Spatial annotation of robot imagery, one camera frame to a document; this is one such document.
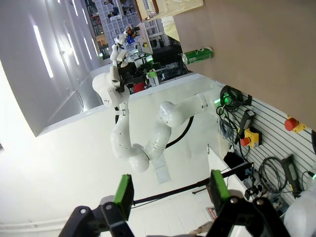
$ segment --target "red emergency stop button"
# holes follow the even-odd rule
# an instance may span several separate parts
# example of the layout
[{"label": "red emergency stop button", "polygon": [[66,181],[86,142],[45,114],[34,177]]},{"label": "red emergency stop button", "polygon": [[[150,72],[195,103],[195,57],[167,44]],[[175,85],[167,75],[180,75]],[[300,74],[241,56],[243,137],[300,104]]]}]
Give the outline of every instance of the red emergency stop button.
[{"label": "red emergency stop button", "polygon": [[249,137],[245,137],[243,139],[240,140],[240,144],[244,147],[247,146],[250,143],[250,138]]},{"label": "red emergency stop button", "polygon": [[285,129],[292,131],[298,125],[298,121],[295,118],[289,118],[284,122]]}]

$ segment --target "red object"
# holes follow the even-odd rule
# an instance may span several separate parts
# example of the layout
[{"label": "red object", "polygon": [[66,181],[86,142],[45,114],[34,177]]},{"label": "red object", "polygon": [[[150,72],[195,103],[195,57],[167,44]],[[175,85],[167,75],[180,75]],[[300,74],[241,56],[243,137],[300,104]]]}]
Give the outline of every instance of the red object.
[{"label": "red object", "polygon": [[284,122],[286,130],[292,131],[298,125],[298,121],[295,118],[289,118]]},{"label": "red object", "polygon": [[133,86],[134,92],[145,90],[145,83],[138,83]]},{"label": "red object", "polygon": [[240,144],[244,147],[247,146],[250,143],[250,138],[249,137],[245,137],[243,139],[240,140]]}]

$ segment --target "green light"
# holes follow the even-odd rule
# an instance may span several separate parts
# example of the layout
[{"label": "green light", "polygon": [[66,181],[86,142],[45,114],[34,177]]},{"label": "green light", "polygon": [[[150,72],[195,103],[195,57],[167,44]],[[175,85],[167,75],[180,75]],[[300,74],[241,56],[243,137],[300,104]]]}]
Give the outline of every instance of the green light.
[{"label": "green light", "polygon": [[219,103],[220,101],[221,101],[221,99],[217,99],[217,100],[214,101],[214,104],[217,104],[217,103]]},{"label": "green light", "polygon": [[228,93],[225,93],[225,95],[224,95],[224,102],[226,105],[229,105],[232,102],[232,99]]}]

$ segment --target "soda can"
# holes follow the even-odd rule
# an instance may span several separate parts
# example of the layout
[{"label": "soda can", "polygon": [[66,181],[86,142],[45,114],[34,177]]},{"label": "soda can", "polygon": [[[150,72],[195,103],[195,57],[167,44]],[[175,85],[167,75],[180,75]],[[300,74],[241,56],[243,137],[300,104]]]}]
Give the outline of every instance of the soda can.
[{"label": "soda can", "polygon": [[206,47],[183,53],[182,60],[185,64],[190,64],[212,58],[213,56],[213,49],[211,47]]}]

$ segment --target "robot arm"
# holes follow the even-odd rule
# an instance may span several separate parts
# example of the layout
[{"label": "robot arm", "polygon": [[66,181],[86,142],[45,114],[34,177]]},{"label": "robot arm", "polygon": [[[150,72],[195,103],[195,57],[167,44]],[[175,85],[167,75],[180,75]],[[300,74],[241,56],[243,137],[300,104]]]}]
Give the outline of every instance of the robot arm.
[{"label": "robot arm", "polygon": [[207,110],[205,97],[199,93],[179,104],[163,102],[160,105],[159,118],[146,146],[131,144],[129,134],[129,90],[119,92],[113,81],[116,79],[110,73],[103,73],[93,80],[93,89],[100,95],[104,105],[109,108],[118,107],[118,121],[111,133],[111,145],[115,157],[127,160],[133,170],[144,172],[149,167],[149,161],[162,155],[171,135],[171,128],[180,126],[187,119]]}]

